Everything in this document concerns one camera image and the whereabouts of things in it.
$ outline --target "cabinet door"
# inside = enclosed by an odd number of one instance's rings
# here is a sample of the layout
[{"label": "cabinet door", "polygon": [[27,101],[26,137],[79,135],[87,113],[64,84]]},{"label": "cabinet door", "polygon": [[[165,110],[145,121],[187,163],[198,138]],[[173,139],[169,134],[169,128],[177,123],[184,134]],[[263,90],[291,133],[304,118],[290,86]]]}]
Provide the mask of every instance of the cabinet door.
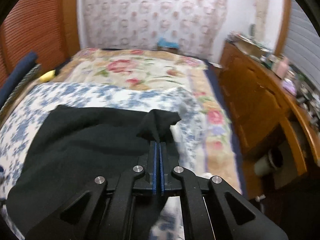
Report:
[{"label": "cabinet door", "polygon": [[224,49],[223,49],[223,53],[222,53],[221,59],[220,59],[220,65],[223,68],[227,68],[228,67],[228,62],[230,61],[230,58],[232,56],[232,51],[233,51],[233,48],[230,46],[229,43],[226,42],[225,45],[224,45]]},{"label": "cabinet door", "polygon": [[281,107],[274,92],[259,85],[257,93],[260,100],[257,101],[250,116],[239,124],[238,135],[243,154],[262,141],[279,123]]},{"label": "cabinet door", "polygon": [[233,120],[240,121],[250,115],[260,99],[256,72],[246,58],[234,56],[220,74],[220,86],[226,97]]}]

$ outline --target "floral bedspread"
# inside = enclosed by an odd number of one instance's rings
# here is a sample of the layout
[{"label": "floral bedspread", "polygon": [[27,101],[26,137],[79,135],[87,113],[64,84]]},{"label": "floral bedspread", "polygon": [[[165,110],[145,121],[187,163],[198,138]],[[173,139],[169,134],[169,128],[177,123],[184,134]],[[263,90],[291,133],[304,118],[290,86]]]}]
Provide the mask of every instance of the floral bedspread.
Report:
[{"label": "floral bedspread", "polygon": [[219,174],[241,192],[229,119],[217,102],[202,60],[165,51],[95,48],[78,52],[55,82],[89,82],[116,85],[130,90],[167,90],[183,87],[193,93],[206,118],[201,144],[194,149],[194,171]]},{"label": "floral bedspread", "polygon": [[63,68],[62,81],[94,82],[130,90],[181,86],[191,91],[190,69],[206,69],[206,65],[202,60],[164,51],[85,49]]}]

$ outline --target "blue floral blanket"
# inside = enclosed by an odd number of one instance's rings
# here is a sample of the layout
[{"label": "blue floral blanket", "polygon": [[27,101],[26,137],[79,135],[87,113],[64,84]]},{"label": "blue floral blanket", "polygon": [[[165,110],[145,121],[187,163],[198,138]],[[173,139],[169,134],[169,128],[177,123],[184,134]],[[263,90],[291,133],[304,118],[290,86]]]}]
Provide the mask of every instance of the blue floral blanket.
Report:
[{"label": "blue floral blanket", "polygon": [[[180,165],[196,171],[197,147],[204,136],[205,117],[195,97],[183,88],[165,91],[132,91],[116,86],[89,83],[45,83],[38,85],[20,102],[0,130],[0,165],[5,181],[0,185],[0,198],[6,198],[20,176],[29,146],[47,115],[57,105],[73,107],[112,107],[149,112],[152,109],[178,112],[181,121],[171,127],[180,153]],[[19,239],[23,235],[15,227],[5,206],[0,210]],[[170,198],[159,221],[150,232],[151,239],[184,239],[180,200]]]}]

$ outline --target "wooden headboard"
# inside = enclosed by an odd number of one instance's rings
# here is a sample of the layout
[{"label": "wooden headboard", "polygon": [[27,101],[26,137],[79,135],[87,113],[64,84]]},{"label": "wooden headboard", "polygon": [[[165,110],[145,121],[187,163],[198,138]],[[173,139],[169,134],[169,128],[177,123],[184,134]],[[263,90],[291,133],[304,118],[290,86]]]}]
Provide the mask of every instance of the wooden headboard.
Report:
[{"label": "wooden headboard", "polygon": [[42,72],[79,51],[76,0],[19,0],[0,27],[0,87],[33,50]]}]

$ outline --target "white wall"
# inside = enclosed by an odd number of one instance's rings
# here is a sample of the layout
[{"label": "white wall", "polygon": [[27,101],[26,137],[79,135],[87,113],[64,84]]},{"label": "white wall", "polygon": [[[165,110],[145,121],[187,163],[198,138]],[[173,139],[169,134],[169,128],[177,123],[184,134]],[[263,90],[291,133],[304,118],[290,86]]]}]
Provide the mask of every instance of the white wall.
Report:
[{"label": "white wall", "polygon": [[266,32],[264,43],[270,49],[275,49],[282,25],[284,0],[269,0]]},{"label": "white wall", "polygon": [[77,21],[78,21],[78,35],[79,35],[80,49],[85,49],[88,44],[87,36],[85,33],[83,11],[84,11],[83,4],[81,0],[77,0]]},{"label": "white wall", "polygon": [[228,0],[228,14],[212,47],[213,62],[219,62],[225,39],[231,31],[249,34],[249,28],[255,21],[255,0]]}]

